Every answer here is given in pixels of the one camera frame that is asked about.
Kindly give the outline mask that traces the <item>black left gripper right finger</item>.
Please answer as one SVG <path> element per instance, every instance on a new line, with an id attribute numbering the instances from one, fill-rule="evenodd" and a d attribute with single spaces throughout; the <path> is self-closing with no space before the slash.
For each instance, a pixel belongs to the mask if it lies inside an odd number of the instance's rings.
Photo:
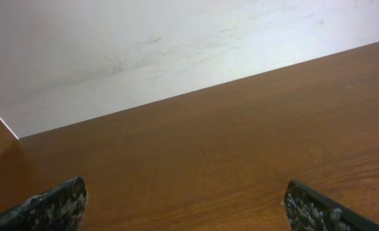
<path id="1" fill-rule="evenodd" d="M 379 224 L 299 181 L 289 182 L 283 207 L 293 231 L 379 231 Z"/>

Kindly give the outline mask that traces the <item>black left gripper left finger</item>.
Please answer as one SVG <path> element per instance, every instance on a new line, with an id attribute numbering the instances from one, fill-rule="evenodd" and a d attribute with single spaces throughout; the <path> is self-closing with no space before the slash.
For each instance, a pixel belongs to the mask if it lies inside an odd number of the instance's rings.
<path id="1" fill-rule="evenodd" d="M 0 231 L 78 230 L 87 199 L 84 179 L 71 178 L 0 213 Z"/>

